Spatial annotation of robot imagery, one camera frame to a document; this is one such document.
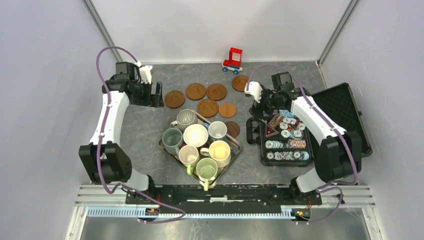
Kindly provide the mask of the light wooden coaster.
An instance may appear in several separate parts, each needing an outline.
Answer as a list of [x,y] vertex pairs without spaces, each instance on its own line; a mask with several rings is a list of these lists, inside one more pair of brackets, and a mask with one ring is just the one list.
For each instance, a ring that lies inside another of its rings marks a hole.
[[237,107],[231,102],[225,102],[219,106],[218,112],[224,118],[232,118],[237,113]]

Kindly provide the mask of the light green mug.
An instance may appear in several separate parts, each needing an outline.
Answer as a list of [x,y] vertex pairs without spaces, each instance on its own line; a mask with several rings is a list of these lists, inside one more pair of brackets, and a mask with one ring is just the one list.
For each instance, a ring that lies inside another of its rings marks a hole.
[[178,159],[186,167],[188,175],[193,175],[195,167],[200,160],[198,149],[192,145],[183,146],[178,153]]

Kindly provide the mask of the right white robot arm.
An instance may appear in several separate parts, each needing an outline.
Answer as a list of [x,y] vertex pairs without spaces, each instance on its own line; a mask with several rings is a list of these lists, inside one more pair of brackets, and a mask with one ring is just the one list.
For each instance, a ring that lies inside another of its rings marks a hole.
[[318,143],[314,167],[295,178],[295,187],[289,189],[289,199],[302,204],[309,198],[309,192],[323,192],[330,185],[355,185],[361,170],[362,139],[355,132],[348,132],[339,126],[316,104],[302,86],[295,87],[294,80],[282,83],[281,78],[291,75],[281,72],[272,76],[274,89],[249,79],[245,95],[253,97],[249,112],[258,120],[263,113],[287,109],[298,117]]

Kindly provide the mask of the brown wooden coaster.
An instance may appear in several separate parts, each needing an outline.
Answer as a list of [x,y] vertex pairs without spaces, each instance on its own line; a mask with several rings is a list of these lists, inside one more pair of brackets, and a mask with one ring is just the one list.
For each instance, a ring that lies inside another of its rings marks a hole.
[[214,117],[218,111],[219,105],[212,99],[203,99],[197,105],[197,112],[205,118]]
[[206,95],[206,87],[201,83],[192,83],[186,88],[185,93],[190,100],[198,101]]
[[206,95],[214,101],[221,101],[227,96],[227,88],[220,83],[213,83],[206,89]]
[[237,92],[244,92],[249,77],[246,75],[237,75],[232,79],[231,85]]
[[180,108],[185,101],[185,94],[179,90],[172,90],[168,92],[164,98],[165,105],[172,109]]

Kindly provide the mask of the dark wooden coaster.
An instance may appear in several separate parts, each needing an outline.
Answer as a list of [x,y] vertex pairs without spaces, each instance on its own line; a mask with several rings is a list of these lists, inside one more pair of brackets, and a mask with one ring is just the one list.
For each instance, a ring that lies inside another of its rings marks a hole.
[[227,121],[224,124],[226,125],[227,134],[229,136],[236,138],[240,134],[241,129],[240,129],[240,126],[236,122]]

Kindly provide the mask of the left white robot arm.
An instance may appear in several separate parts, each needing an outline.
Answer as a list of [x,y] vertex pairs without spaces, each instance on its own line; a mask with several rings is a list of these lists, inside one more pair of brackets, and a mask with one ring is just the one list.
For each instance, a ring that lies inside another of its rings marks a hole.
[[157,190],[149,175],[133,168],[130,157],[120,146],[121,130],[129,105],[164,107],[162,83],[152,93],[151,65],[141,62],[118,62],[116,73],[102,86],[102,109],[96,130],[78,155],[92,183],[119,184],[125,190],[138,190],[145,204],[153,203]]

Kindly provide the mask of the metal tray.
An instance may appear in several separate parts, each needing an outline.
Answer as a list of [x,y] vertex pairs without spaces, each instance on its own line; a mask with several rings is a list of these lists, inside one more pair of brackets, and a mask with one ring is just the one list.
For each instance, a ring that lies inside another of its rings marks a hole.
[[[197,124],[200,124],[200,125],[203,125],[207,130],[208,130],[208,126],[211,124],[211,122],[210,121],[208,121],[205,117],[203,117],[203,116],[201,116],[198,112],[196,112],[196,111],[194,111],[195,113],[196,113],[196,115],[197,115],[197,118],[198,118],[198,123]],[[216,141],[216,140],[213,140],[213,139],[211,139],[211,137],[210,137],[210,135],[209,135],[209,138],[208,138],[208,140],[207,140],[207,142],[206,142],[206,144],[204,145],[204,146],[201,146],[201,147],[197,147],[197,150],[199,151],[199,156],[200,156],[200,159],[199,159],[199,161],[201,160],[201,159],[204,159],[204,158],[210,158],[210,157],[208,157],[208,156],[203,156],[203,155],[201,155],[200,154],[200,148],[208,148],[209,146],[210,146],[210,144],[212,143],[212,142],[214,142],[214,141]],[[231,166],[231,164],[233,164],[234,162],[235,162],[235,160],[237,159],[237,157],[240,155],[240,153],[241,153],[241,151],[242,151],[242,144],[240,143],[240,142],[238,142],[236,139],[234,139],[233,137],[231,137],[230,135],[226,135],[226,137],[223,139],[223,140],[218,140],[218,141],[225,141],[225,142],[227,142],[228,144],[229,144],[229,146],[230,146],[230,150],[231,150],[231,160],[230,160],[230,162],[229,162],[229,164],[226,166],[226,167],[223,167],[223,168],[218,168],[218,172],[217,172],[217,176],[216,176],[216,179],[209,185],[209,189],[208,190],[210,190],[210,189],[212,189],[212,188],[214,188],[216,185],[217,185],[217,183],[218,183],[218,181],[222,178],[222,176],[225,174],[225,172],[229,169],[229,167]],[[185,142],[184,142],[184,140],[183,140],[183,144],[182,144],[182,146],[179,148],[179,150],[183,147],[183,146],[185,146],[185,145],[187,145]],[[173,154],[170,154],[170,153],[168,153],[166,150],[165,150],[165,148],[164,148],[164,146],[163,146],[163,141],[162,141],[162,136],[160,137],[160,139],[158,140],[158,146],[165,152],[165,154],[167,155],[167,156],[169,156],[170,158],[172,158],[174,161],[176,161],[184,170],[186,170],[187,171],[187,167],[186,166],[184,166],[181,162],[180,162],[180,160],[179,160],[179,158],[178,158],[178,154],[177,155],[173,155]],[[197,182],[199,182],[202,186],[204,186],[204,183],[199,179],[199,177],[198,177],[198,174],[197,174],[197,172],[196,172],[196,167],[195,167],[195,169],[194,169],[194,173],[193,173],[193,175],[190,175],[190,176],[192,176],[193,178],[195,178],[196,179],[196,181]]]

